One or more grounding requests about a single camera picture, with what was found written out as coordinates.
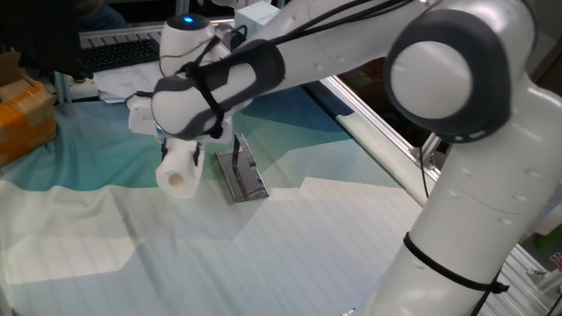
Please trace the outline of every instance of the cardboard box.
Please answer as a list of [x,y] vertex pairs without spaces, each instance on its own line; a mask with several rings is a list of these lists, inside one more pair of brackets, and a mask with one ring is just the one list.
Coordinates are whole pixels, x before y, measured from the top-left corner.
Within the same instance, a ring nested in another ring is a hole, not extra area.
[[25,80],[32,87],[0,103],[0,167],[56,136],[55,98],[18,67],[19,53],[0,54],[0,87]]

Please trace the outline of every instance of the white box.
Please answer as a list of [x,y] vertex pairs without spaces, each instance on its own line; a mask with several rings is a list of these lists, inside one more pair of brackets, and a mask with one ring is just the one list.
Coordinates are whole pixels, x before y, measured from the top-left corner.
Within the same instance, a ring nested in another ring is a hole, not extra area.
[[279,13],[280,9],[264,1],[252,4],[239,9],[234,14],[234,26],[245,25],[248,28],[247,39],[257,33],[273,17]]

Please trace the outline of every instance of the paper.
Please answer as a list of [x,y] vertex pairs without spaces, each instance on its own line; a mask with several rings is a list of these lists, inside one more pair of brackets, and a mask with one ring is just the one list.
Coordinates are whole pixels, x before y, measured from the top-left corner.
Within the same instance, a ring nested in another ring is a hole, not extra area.
[[158,61],[94,74],[99,98],[107,103],[123,102],[136,91],[150,92],[161,78]]

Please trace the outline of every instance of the fabric surface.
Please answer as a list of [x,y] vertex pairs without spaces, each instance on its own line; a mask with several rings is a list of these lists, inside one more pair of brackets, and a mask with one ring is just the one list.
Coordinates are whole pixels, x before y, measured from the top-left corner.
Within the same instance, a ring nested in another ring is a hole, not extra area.
[[420,211],[301,88],[234,117],[270,190],[240,204],[213,154],[227,146],[207,147],[197,195],[176,199],[123,105],[56,111],[59,137],[0,178],[3,287],[20,315],[338,315]]

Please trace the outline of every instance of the keyboard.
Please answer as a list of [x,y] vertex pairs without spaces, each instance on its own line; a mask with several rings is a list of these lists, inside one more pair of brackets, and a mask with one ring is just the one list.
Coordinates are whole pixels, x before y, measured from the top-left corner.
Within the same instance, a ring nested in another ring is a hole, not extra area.
[[155,39],[84,48],[83,67],[91,72],[158,61],[160,45]]

